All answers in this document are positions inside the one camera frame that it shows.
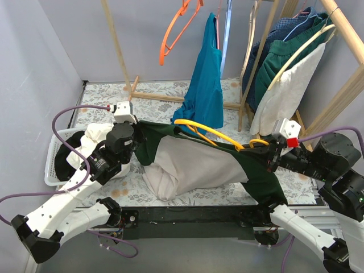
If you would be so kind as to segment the teal blue t shirt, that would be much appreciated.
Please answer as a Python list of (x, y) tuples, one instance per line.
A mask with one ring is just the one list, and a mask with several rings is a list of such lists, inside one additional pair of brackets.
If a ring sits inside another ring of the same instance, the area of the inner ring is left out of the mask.
[(184, 96), (184, 102), (172, 118), (188, 119), (213, 129), (224, 125), (223, 92), (220, 82), (222, 52), (217, 48), (216, 16), (209, 14), (200, 53)]

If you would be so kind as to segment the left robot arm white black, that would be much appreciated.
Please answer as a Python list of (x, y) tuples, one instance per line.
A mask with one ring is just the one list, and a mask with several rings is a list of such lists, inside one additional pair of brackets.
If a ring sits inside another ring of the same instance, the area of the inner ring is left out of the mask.
[(43, 205), (11, 220), (18, 238), (37, 264), (53, 257), (69, 239), (95, 226), (119, 227), (122, 208), (110, 197), (79, 213), (73, 210), (88, 196), (122, 172), (144, 141), (136, 123), (115, 123), (66, 184)]

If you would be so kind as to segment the orange plastic hanger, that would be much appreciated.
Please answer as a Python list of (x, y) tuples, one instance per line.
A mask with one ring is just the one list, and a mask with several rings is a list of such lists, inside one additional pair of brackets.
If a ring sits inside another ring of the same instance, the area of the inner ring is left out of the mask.
[(159, 50), (159, 65), (163, 66), (166, 57), (175, 48), (180, 38), (184, 35), (187, 28), (191, 25), (201, 8), (204, 6), (205, 1), (181, 1), (180, 7), (171, 19), (164, 36)]

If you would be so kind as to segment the cream plastic hanger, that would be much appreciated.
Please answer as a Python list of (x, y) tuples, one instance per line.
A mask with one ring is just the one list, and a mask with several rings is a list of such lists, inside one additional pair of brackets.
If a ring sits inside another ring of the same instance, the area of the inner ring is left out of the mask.
[(291, 65), (291, 63), (310, 45), (312, 44), (317, 38), (319, 38), (322, 34), (326, 33), (327, 31), (331, 29), (336, 29), (335, 24), (330, 24), (329, 26), (325, 26), (319, 31), (317, 31), (310, 39), (308, 39), (288, 60), (287, 62), (282, 66), (280, 71), (276, 74), (274, 79), (271, 81), (271, 84), (267, 88), (267, 91), (270, 91), (272, 87), (275, 85), (276, 82), (278, 82), (282, 74), (287, 70), (287, 68)]

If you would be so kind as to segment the white t shirt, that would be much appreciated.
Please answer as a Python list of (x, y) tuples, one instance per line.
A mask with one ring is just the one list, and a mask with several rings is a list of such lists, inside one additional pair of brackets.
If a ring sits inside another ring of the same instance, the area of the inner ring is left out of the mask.
[[(70, 145), (84, 157), (88, 157), (95, 150), (96, 146), (106, 139), (106, 135), (113, 128), (112, 123), (90, 123), (85, 131), (78, 131), (69, 138)], [(68, 174), (65, 178), (59, 178), (61, 181), (70, 180), (76, 170), (81, 167), (82, 160), (73, 151), (68, 151), (65, 159), (68, 168)]]

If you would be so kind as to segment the white plastic laundry basket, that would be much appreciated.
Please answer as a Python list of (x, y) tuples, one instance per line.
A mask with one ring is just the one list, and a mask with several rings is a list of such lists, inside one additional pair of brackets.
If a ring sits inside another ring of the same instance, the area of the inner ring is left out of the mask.
[(133, 154), (135, 130), (126, 123), (91, 123), (86, 128), (66, 129), (52, 136), (45, 181), (54, 178), (64, 191), (93, 181), (105, 185), (126, 174)]

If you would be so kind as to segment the pink wire hanger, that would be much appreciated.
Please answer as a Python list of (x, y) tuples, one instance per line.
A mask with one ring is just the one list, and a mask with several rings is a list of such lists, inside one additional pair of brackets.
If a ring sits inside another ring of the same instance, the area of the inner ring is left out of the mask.
[(219, 0), (218, 10), (216, 13), (216, 45), (217, 49), (220, 49), (220, 12), (221, 12), (222, 0)]

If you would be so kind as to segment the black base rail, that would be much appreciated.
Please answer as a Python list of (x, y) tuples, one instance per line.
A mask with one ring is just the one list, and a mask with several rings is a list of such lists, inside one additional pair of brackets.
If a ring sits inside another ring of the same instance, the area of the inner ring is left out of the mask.
[(278, 228), (271, 223), (268, 211), (258, 205), (230, 206), (152, 206), (124, 207), (122, 223), (101, 231), (123, 227), (123, 239), (152, 238), (238, 238), (254, 239), (255, 232)]

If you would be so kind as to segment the white garment right rack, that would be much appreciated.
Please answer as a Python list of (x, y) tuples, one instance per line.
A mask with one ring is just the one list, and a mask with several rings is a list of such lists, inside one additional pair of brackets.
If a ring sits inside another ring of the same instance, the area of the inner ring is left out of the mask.
[(305, 58), (286, 70), (272, 89), (265, 92), (254, 115), (250, 134), (270, 135), (277, 120), (290, 119), (300, 101), (325, 51), (321, 43)]

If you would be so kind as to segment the dark green raglan shirt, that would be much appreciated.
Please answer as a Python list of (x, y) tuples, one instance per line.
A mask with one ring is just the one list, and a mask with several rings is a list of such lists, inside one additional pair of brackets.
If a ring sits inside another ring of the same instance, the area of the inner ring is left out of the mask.
[(241, 183), (258, 203), (268, 198), (287, 202), (278, 178), (268, 172), (263, 159), (250, 158), (231, 144), (211, 145), (174, 125), (148, 121), (139, 124), (146, 141), (135, 153), (138, 162), (143, 167), (152, 163), (173, 165), (179, 180), (176, 196), (194, 189)]

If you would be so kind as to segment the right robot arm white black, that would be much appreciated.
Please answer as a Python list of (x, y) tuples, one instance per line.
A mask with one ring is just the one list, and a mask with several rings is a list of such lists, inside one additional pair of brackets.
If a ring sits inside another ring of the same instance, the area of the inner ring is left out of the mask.
[(327, 272), (363, 272), (363, 175), (352, 166), (363, 157), (352, 141), (335, 131), (318, 134), (313, 151), (297, 138), (272, 139), (243, 150), (272, 174), (277, 167), (323, 182), (319, 195), (334, 213), (343, 233), (324, 233), (293, 212), (279, 196), (258, 202), (258, 221), (281, 227), (309, 247)]

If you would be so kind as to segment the cream t shirt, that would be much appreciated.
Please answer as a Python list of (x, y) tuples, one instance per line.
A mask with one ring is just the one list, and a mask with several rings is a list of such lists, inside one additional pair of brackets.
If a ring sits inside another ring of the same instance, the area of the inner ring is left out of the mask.
[(162, 201), (169, 201), (176, 197), (179, 185), (176, 168), (169, 163), (165, 166), (152, 163), (144, 166), (142, 175), (149, 190)]

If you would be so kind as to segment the blue checked shirt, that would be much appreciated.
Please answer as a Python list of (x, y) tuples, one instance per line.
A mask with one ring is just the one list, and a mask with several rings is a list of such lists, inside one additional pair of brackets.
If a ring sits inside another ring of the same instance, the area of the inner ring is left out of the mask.
[[(257, 70), (255, 71), (253, 81), (248, 96), (246, 98), (246, 103), (251, 107), (253, 112), (255, 112), (258, 107), (257, 103), (255, 102), (254, 94), (255, 78), (264, 59), (268, 55), (271, 43), (273, 43), (275, 40), (284, 40), (287, 42), (290, 39), (293, 39), (298, 34), (314, 26), (314, 23), (316, 23), (316, 21), (320, 22), (324, 18), (323, 15), (317, 13), (313, 7), (307, 7), (304, 12), (307, 14), (299, 15), (295, 18), (282, 18), (278, 20), (277, 24), (274, 25), (272, 30), (268, 33), (267, 40), (263, 46), (262, 55), (258, 62)], [(254, 45), (250, 46), (250, 52), (245, 57), (245, 60), (247, 60), (247, 64), (242, 77), (242, 94), (245, 93), (245, 89), (247, 88), (248, 81), (253, 71), (253, 65), (257, 57), (259, 46), (260, 42), (257, 42)]]

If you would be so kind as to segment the black daisy t shirt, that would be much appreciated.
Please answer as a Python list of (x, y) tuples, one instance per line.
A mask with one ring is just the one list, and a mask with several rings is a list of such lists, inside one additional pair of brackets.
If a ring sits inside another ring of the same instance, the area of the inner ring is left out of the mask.
[[(72, 136), (70, 136), (66, 142), (73, 148), (78, 148), (81, 146), (81, 137), (84, 135), (84, 131), (77, 131)], [(64, 144), (62, 144), (54, 159), (54, 168), (57, 178), (60, 181), (69, 180), (76, 169), (73, 168), (68, 162), (67, 157), (71, 153), (71, 150)]]

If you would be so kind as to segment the beige wooden hanger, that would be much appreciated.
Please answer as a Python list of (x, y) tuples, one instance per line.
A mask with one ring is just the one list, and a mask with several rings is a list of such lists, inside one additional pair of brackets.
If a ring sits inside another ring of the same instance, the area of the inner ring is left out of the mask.
[(248, 35), (248, 42), (247, 42), (247, 50), (244, 57), (244, 62), (240, 74), (240, 83), (242, 85), (243, 77), (246, 72), (247, 64), (249, 61), (249, 56), (251, 53), (251, 49), (253, 47), (253, 41), (254, 41), (254, 35), (255, 35), (255, 25), (256, 25), (256, 19), (259, 11), (260, 4), (262, 3), (261, 0), (254, 1), (251, 11), (250, 11), (250, 17), (249, 17), (249, 35)]

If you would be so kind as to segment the floral table cloth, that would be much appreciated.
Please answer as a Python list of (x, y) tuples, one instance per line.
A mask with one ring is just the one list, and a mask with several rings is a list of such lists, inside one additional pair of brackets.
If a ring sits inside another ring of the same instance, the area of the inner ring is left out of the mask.
[[(187, 92), (189, 82), (142, 82), (138, 89), (147, 94), (177, 94), (183, 97)], [(237, 80), (223, 80), (222, 88), (224, 101), (237, 103), (240, 86)], [(108, 103), (127, 99), (125, 84), (86, 84), (80, 104), (106, 105)], [(133, 98), (133, 113), (138, 119), (170, 123), (181, 104), (159, 100)], [(110, 113), (97, 109), (76, 110), (71, 123), (73, 127), (85, 127), (90, 123), (112, 123), (114, 121)], [(224, 109), (224, 126), (219, 129), (239, 143), (247, 143), (250, 140), (249, 124), (247, 117), (243, 117), (245, 123), (241, 132), (237, 131), (238, 114), (235, 110)], [(111, 197), (125, 206), (225, 206), (225, 205), (254, 205), (255, 200), (249, 196), (242, 185), (228, 184), (218, 188), (194, 189), (190, 192), (177, 196), (171, 201), (161, 201), (148, 189), (143, 180), (143, 167), (133, 156), (130, 172), (127, 176), (108, 182), (100, 190), (86, 198), (80, 207), (92, 206), (96, 199)], [(317, 205), (315, 198), (315, 182), (300, 174), (278, 168), (275, 172), (280, 185), (290, 205)]]

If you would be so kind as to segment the light blue hanger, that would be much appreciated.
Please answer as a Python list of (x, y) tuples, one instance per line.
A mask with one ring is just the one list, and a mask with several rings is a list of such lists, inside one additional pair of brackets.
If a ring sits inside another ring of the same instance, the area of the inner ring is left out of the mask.
[(228, 50), (230, 27), (231, 27), (232, 3), (233, 3), (232, 0), (227, 0), (224, 39), (223, 39), (223, 46), (222, 46), (222, 59), (221, 59), (221, 66), (220, 66), (221, 78), (223, 77), (223, 74), (224, 74), (226, 55), (227, 55), (227, 50)]

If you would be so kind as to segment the teal green garment right rack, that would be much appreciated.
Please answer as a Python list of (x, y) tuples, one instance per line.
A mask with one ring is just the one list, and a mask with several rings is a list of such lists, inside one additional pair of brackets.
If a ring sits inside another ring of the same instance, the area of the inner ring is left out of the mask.
[(316, 21), (314, 26), (308, 30), (298, 34), (287, 42), (284, 40), (275, 40), (273, 43), (271, 43), (268, 55), (264, 59), (255, 78), (254, 94), (257, 106), (259, 105), (267, 88), (271, 84), (271, 81), (280, 71), (282, 66), (287, 62), (287, 60), (318, 30), (320, 30), (326, 24), (332, 22), (328, 18), (327, 13), (319, 14), (323, 15), (323, 20), (320, 22)]

